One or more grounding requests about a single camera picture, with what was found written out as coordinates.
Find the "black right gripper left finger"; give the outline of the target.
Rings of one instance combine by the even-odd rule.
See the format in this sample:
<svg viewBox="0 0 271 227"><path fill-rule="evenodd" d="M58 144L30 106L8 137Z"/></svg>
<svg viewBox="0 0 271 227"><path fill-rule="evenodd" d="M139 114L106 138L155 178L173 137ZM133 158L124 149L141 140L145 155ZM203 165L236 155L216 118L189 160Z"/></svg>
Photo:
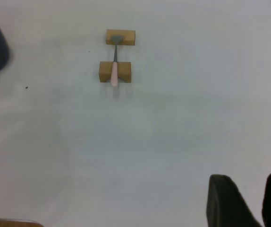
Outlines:
<svg viewBox="0 0 271 227"><path fill-rule="evenodd" d="M259 227L233 180L226 175L209 178L206 217L209 227Z"/></svg>

